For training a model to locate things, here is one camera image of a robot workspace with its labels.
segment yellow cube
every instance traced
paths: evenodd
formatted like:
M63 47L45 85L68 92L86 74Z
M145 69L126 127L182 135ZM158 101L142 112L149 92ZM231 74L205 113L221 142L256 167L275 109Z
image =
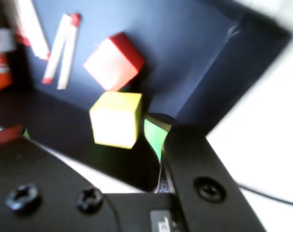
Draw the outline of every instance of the yellow cube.
M131 149L139 134L140 93L105 92L89 110L97 144Z

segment green object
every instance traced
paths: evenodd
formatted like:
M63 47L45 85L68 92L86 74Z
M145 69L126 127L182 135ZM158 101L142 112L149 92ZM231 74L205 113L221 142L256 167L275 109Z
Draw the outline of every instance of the green object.
M158 160L161 161L161 148L165 141L168 132L153 123L145 120L145 135L146 139L156 152Z
M23 136L27 139L30 139L29 132L27 131L27 129L25 129Z

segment red tip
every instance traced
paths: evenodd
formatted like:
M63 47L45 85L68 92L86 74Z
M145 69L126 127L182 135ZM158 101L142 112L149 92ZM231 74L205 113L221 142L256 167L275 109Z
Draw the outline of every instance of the red tip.
M50 85L52 84L52 82L53 82L53 79L50 79L50 78L45 78L42 80L42 84L44 85Z
M24 45L30 47L30 42L29 42L28 38L23 37L23 42L24 42Z
M81 19L81 17L79 14L72 14L71 15L71 24L77 28L79 25L80 19Z
M50 53L46 54L46 58L44 59L44 61L48 61L50 59Z

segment label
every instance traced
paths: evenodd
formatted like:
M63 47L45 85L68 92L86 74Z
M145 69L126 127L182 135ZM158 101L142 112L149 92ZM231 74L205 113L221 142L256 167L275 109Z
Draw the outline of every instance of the label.
M174 222L169 210L151 211L152 232L174 232Z

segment red cube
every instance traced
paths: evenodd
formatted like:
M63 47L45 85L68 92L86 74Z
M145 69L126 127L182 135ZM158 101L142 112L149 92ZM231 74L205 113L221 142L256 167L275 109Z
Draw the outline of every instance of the red cube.
M118 91L141 70L145 60L123 32L105 39L84 68L105 89Z

